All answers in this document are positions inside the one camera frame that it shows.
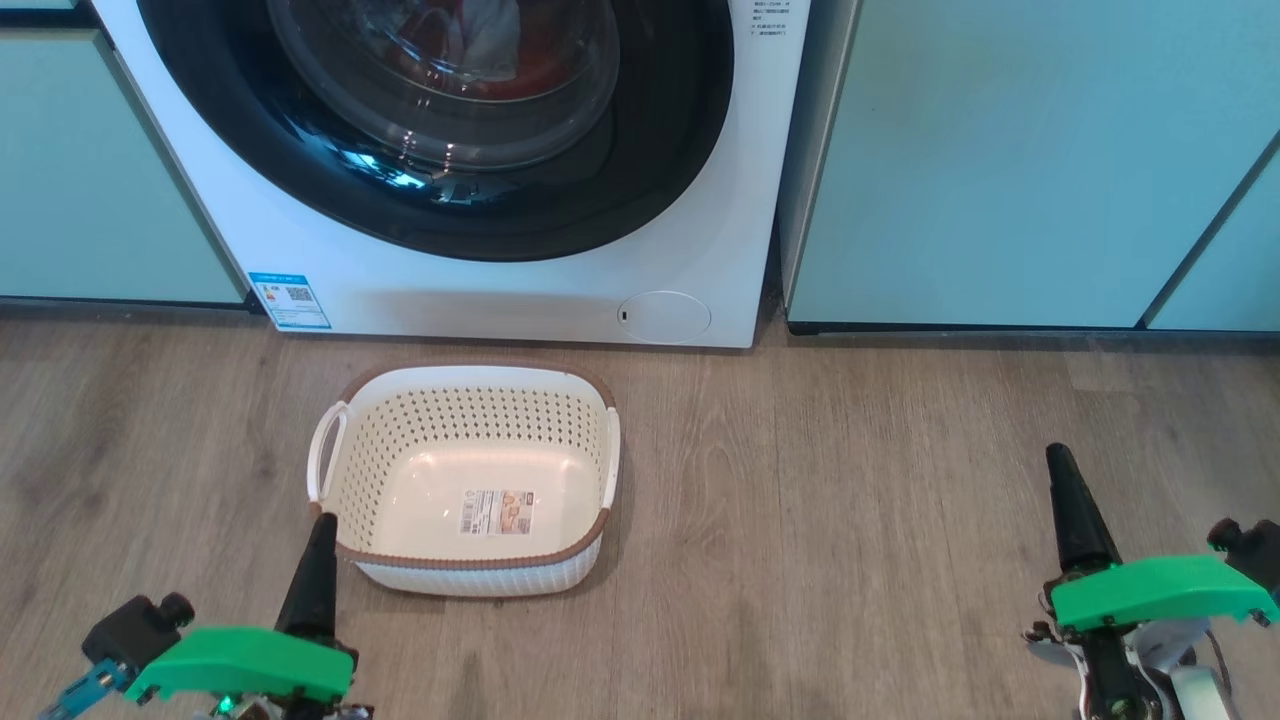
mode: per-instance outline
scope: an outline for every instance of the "brown basket rim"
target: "brown basket rim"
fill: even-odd
[[[466,366],[480,366],[480,368],[527,368],[531,370],[552,370],[557,373],[564,373],[568,375],[575,375],[588,382],[604,401],[605,410],[617,410],[616,401],[613,400],[613,393],[609,391],[609,386],[604,384],[604,380],[598,378],[595,374],[575,368],[572,365],[562,363],[552,363],[544,360],[532,359],[520,359],[520,361],[512,363],[504,359],[484,357],[484,359],[442,359],[426,363],[396,363],[381,365],[370,370],[366,370],[356,377],[346,389],[342,391],[339,400],[342,402],[351,402],[356,393],[358,393],[365,386],[385,375],[387,373],[394,373],[396,370],[412,370],[416,368],[466,368]],[[621,480],[621,469],[618,473],[618,480]],[[319,515],[324,512],[324,506],[319,502],[310,503],[312,514]],[[493,560],[443,560],[443,559],[430,559],[430,557],[404,557],[397,555],[379,555],[374,552],[364,552],[360,550],[353,550],[343,544],[337,543],[338,556],[355,562],[366,562],[371,565],[383,565],[388,568],[408,568],[413,570],[518,570],[524,568],[541,568],[547,565],[557,565],[564,562],[577,555],[581,555],[588,547],[591,546],[604,532],[604,525],[609,519],[609,509],[602,507],[600,512],[595,516],[595,523],[591,528],[586,530],[581,538],[570,544],[563,550],[550,552],[547,555],[531,555],[522,557],[498,557]]]

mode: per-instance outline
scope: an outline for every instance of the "washing machine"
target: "washing machine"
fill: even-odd
[[[808,0],[95,0],[282,331],[746,347]]]

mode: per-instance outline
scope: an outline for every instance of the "green plastic mount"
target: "green plastic mount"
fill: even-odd
[[[342,700],[356,662],[346,652],[262,628],[200,628],[187,634],[124,691],[137,702],[155,688],[160,700],[179,692],[302,696]]]
[[[1057,585],[1057,623],[1078,632],[1148,620],[1245,620],[1258,611],[1280,620],[1266,588],[1212,555],[1147,557]]]

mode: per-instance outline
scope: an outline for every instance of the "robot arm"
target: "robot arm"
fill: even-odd
[[[1280,618],[1280,527],[1263,520],[1242,532],[1233,520],[1219,523],[1210,544],[1228,552],[1225,562],[1184,556],[1124,564],[1071,451],[1055,443],[1046,456],[1062,573],[1044,585],[1056,635],[1038,623],[1027,639],[1059,646],[1075,661],[1083,717],[1192,717],[1190,706],[1203,705],[1203,678],[1171,665],[1206,634],[1210,618],[1252,618],[1263,626]],[[1190,692],[1197,697],[1184,697]],[[1216,685],[1215,698],[1222,707]]]
[[[334,637],[338,520],[316,519],[275,629],[178,630],[195,618],[174,593],[159,606],[138,596],[99,621],[81,650],[93,662],[40,720],[70,720],[119,692],[145,705],[175,693],[218,698],[214,717],[369,719],[371,707],[344,706],[358,653]]]

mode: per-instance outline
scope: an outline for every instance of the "cable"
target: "cable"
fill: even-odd
[[[1235,693],[1231,692],[1231,675],[1226,671],[1226,659],[1222,657],[1222,646],[1217,644],[1217,635],[1213,634],[1213,630],[1208,630],[1204,634],[1208,635],[1208,642],[1213,646],[1213,657],[1217,659],[1217,673],[1222,676],[1222,689],[1226,692],[1226,697],[1231,697]]]

